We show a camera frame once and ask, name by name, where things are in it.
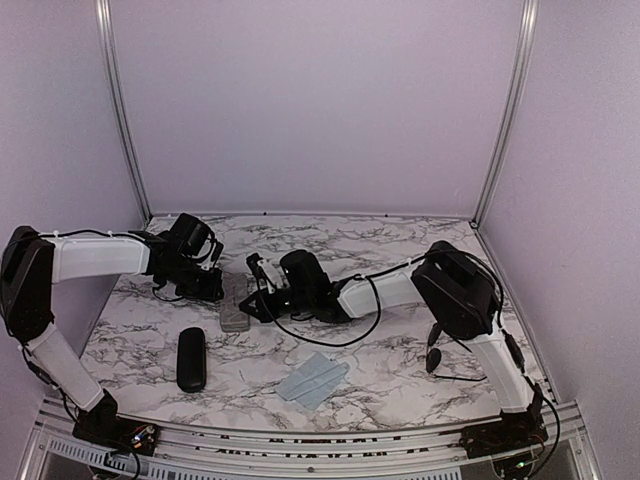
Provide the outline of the grey marbled glasses case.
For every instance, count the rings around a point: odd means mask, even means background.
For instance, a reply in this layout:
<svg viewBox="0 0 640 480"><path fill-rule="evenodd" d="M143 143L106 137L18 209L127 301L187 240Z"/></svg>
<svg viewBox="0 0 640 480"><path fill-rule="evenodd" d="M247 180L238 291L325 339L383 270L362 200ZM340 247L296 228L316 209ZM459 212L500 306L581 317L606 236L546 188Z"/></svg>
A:
<svg viewBox="0 0 640 480"><path fill-rule="evenodd" d="M250 317L240 310L248 296L247 278L243 273L224 272L224 298L220 302L220 327L224 333L241 333L250 329Z"/></svg>

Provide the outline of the black glasses case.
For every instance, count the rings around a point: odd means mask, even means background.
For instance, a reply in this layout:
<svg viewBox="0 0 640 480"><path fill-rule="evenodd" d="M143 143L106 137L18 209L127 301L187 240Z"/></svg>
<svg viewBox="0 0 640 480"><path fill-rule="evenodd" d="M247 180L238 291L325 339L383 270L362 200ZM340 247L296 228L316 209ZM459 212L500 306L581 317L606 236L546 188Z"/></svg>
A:
<svg viewBox="0 0 640 480"><path fill-rule="evenodd" d="M196 393L206 385L206 342L199 327L183 330L178 339L176 377L178 387Z"/></svg>

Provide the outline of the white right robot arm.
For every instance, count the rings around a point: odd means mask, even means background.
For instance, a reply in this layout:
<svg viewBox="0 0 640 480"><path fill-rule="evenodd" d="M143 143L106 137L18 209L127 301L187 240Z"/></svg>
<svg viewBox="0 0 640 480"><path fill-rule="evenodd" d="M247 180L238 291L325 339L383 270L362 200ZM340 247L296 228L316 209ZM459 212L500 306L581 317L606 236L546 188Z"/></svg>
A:
<svg viewBox="0 0 640 480"><path fill-rule="evenodd" d="M273 267L258 254L246 260L257 289L240 310L262 323L308 314L329 324L349 323L387 308L424 303L436 324L472 352L498 399L495 438L515 448L534 431L530 413L542 405L539 386L527 377L525 360L501 322L504 291L476 256L437 241L420 257L386 271L332 281L316 256L292 251Z"/></svg>

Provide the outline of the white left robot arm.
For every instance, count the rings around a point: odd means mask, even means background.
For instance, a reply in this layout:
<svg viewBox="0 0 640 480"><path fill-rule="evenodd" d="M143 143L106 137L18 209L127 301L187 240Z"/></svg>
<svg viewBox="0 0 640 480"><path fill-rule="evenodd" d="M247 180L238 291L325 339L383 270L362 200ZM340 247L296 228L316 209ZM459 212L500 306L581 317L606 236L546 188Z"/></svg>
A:
<svg viewBox="0 0 640 480"><path fill-rule="evenodd" d="M166 230L38 231L20 225L1 253L1 317L10 337L34 359L46 381L81 411L106 445L125 438L126 423L59 329L56 295L66 285L144 276L156 289L172 286L174 300L215 303L223 298L218 266L224 245L201 219L180 214Z"/></svg>

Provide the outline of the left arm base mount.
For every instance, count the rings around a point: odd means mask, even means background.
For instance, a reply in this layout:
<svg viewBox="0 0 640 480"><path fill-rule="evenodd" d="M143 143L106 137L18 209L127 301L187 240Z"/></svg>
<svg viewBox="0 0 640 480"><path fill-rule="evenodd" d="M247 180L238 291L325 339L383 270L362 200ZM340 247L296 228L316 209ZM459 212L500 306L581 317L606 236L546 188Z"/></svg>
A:
<svg viewBox="0 0 640 480"><path fill-rule="evenodd" d="M160 427L154 423L125 418L107 391L89 410L79 409L72 435L122 452L152 456L158 444Z"/></svg>

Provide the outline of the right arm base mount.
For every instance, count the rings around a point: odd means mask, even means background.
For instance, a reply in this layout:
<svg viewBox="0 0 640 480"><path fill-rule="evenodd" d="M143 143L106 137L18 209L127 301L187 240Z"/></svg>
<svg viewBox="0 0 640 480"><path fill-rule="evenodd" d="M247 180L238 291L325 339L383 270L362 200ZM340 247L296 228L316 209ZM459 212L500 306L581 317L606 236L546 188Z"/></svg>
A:
<svg viewBox="0 0 640 480"><path fill-rule="evenodd" d="M542 404L543 397L535 393L524 412L501 412L497 421L464 427L459 445L473 459L542 444L549 438L541 414Z"/></svg>

